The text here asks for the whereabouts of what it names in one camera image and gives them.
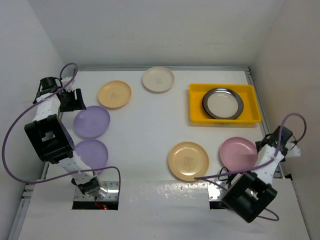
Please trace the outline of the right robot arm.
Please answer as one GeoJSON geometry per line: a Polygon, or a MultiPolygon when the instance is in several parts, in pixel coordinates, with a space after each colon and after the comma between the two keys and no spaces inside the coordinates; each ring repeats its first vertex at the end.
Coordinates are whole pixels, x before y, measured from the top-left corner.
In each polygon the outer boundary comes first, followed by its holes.
{"type": "Polygon", "coordinates": [[[278,126],[273,133],[255,143],[255,166],[230,171],[234,178],[228,184],[221,202],[247,223],[258,218],[277,196],[272,181],[278,164],[286,157],[301,155],[298,141],[290,141],[292,137],[291,130],[278,126]]]}

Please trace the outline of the pink plate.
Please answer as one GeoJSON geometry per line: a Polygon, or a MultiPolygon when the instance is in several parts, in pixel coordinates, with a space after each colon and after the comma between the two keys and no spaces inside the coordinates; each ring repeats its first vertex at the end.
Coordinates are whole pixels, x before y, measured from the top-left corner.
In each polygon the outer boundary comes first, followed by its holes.
{"type": "Polygon", "coordinates": [[[251,169],[258,159],[256,145],[243,137],[231,137],[219,148],[222,164],[231,172],[251,169]]]}

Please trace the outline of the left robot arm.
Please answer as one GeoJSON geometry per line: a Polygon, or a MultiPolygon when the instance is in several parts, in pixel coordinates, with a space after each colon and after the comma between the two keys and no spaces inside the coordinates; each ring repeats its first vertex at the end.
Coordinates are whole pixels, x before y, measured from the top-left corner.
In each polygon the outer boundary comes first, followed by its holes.
{"type": "Polygon", "coordinates": [[[62,81],[56,77],[40,80],[34,100],[36,115],[24,131],[40,160],[62,167],[72,175],[72,183],[82,194],[102,200],[107,196],[107,189],[96,172],[77,155],[74,141],[59,118],[61,112],[86,109],[82,92],[79,88],[62,87],[62,81]]]}

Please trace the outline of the steel plate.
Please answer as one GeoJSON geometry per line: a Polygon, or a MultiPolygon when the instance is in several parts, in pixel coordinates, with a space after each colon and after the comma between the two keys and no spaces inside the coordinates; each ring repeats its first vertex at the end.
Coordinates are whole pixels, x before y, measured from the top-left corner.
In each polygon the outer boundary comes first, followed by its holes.
{"type": "Polygon", "coordinates": [[[204,111],[213,119],[235,120],[244,110],[240,95],[229,88],[213,88],[202,98],[204,111]]]}

